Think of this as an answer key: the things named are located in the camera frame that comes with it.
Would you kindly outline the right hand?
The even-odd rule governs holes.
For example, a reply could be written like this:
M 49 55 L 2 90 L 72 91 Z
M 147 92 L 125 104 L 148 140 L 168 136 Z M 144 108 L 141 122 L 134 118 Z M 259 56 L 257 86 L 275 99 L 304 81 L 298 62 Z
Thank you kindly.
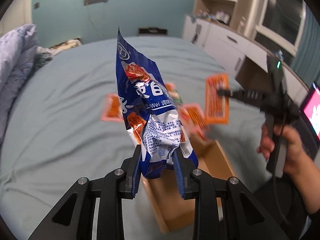
M 317 166 L 303 149 L 302 141 L 298 132 L 291 126 L 286 125 L 284 128 L 276 125 L 273 129 L 276 135 L 280 135 L 287 140 L 287 157 L 284 165 L 284 172 L 291 175 L 313 174 L 318 173 Z M 268 136 L 266 124 L 261 127 L 261 140 L 257 152 L 261 153 L 265 159 L 269 159 L 271 152 L 275 149 L 275 143 Z

